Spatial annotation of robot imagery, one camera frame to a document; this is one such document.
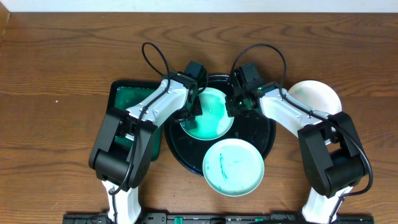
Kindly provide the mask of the white plate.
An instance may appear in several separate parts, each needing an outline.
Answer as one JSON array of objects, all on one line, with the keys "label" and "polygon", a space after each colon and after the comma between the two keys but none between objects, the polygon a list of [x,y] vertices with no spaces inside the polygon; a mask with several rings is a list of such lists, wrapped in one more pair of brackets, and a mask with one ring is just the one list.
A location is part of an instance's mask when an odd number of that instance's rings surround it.
[{"label": "white plate", "polygon": [[337,93],[322,82],[316,80],[298,82],[288,92],[294,98],[316,110],[329,114],[342,111],[342,104]]}]

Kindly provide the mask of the mint green plate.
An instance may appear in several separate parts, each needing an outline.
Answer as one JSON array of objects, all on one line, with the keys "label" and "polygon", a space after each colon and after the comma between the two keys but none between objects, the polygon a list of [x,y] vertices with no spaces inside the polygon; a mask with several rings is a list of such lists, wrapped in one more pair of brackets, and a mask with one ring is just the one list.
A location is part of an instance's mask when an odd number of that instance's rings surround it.
[{"label": "mint green plate", "polygon": [[198,123],[196,131],[186,131],[189,136],[201,140],[210,141],[220,138],[232,127],[234,118],[229,117],[226,111],[226,94],[216,88],[207,87],[199,94],[203,114],[196,116]]},{"label": "mint green plate", "polygon": [[241,197],[262,182],[265,165],[260,152],[242,139],[224,139],[212,145],[203,162],[208,185],[229,197]]}]

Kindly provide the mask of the green sponge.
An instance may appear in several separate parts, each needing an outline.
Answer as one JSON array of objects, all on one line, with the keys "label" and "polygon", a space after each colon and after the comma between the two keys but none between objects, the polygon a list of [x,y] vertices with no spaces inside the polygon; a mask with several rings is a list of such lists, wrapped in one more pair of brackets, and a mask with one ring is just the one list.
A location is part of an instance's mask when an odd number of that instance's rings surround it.
[{"label": "green sponge", "polygon": [[198,129],[198,123],[196,120],[188,120],[180,124],[181,127],[186,131],[196,131]]}]

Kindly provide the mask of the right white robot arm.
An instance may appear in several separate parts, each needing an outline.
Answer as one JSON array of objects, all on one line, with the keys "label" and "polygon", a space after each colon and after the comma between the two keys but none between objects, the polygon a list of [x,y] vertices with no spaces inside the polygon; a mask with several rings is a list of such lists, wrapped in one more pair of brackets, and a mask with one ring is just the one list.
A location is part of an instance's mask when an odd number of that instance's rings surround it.
[{"label": "right white robot arm", "polygon": [[333,223],[337,211],[360,180],[373,172],[351,117],[319,111],[263,78],[231,78],[226,97],[229,116],[247,111],[281,124],[298,138],[303,168],[312,189],[302,216],[309,223]]}]

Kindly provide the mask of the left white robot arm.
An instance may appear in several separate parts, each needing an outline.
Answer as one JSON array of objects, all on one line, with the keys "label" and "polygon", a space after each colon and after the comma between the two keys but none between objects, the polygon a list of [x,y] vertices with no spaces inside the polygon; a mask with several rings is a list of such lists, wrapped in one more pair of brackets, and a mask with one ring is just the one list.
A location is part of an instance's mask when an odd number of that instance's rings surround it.
[{"label": "left white robot arm", "polygon": [[173,116],[186,121],[201,114],[198,94],[205,80],[206,72],[170,72],[141,102],[106,110],[88,163],[108,193],[110,223],[139,218],[138,186],[150,166],[156,135]]}]

